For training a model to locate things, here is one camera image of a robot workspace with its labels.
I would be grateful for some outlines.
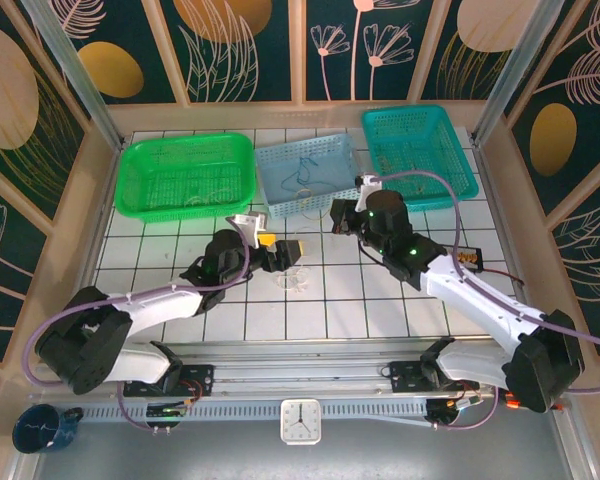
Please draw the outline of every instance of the white tile floor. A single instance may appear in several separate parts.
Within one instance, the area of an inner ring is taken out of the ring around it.
[[[275,145],[347,131],[361,158],[368,158],[360,128],[240,130],[256,147]],[[479,179],[466,130],[456,129],[472,172]],[[132,142],[163,135],[209,132],[137,132]],[[461,204],[461,244],[483,249],[486,267],[507,270],[498,234],[482,184],[480,194]],[[252,210],[266,211],[260,196]],[[324,338],[385,338],[441,335],[482,335],[484,332],[443,302],[428,298],[408,284],[400,284],[382,267],[361,256],[353,237],[330,233],[326,212],[311,212],[269,222],[280,237],[299,239],[305,255],[300,260],[308,278],[301,292],[278,287],[275,276],[256,272],[244,285],[230,289],[225,301],[206,315],[171,321],[136,338],[167,343],[236,340],[303,340]],[[452,209],[410,214],[414,229],[443,244],[453,243]],[[223,219],[143,224],[112,209],[103,242],[95,284],[106,293],[142,291],[164,285],[204,253],[211,235],[230,228]],[[369,252],[375,258],[375,252]],[[511,281],[493,273],[482,278],[508,295]]]

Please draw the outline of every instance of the clock face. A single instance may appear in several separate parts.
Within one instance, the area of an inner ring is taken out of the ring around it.
[[[281,405],[280,437],[288,445],[315,445],[322,437],[322,408],[310,399],[285,400]]]

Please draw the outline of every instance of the green plastic basket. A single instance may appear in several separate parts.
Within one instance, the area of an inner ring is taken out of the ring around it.
[[[380,175],[429,170],[447,180],[458,200],[478,194],[478,184],[447,112],[437,105],[370,110],[362,115],[373,167]],[[400,192],[410,211],[452,206],[447,190],[435,179],[404,177],[384,188]]]
[[[145,222],[228,216],[256,191],[253,144],[239,133],[146,140],[120,158],[115,204]]]

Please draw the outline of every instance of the mug handle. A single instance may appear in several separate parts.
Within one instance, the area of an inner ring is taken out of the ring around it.
[[[84,410],[80,407],[70,408],[62,414],[65,420],[78,423],[84,417]]]

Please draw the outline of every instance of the light blue basket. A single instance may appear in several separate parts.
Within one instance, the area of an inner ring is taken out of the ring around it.
[[[374,169],[380,175],[430,170],[447,180],[458,200],[478,194],[478,184],[447,112],[437,105],[370,110],[362,115]],[[447,190],[433,178],[404,177],[385,182],[400,192],[409,211],[452,206]]]
[[[257,148],[256,171],[271,218],[327,209],[334,198],[359,196],[359,167],[347,134]]]

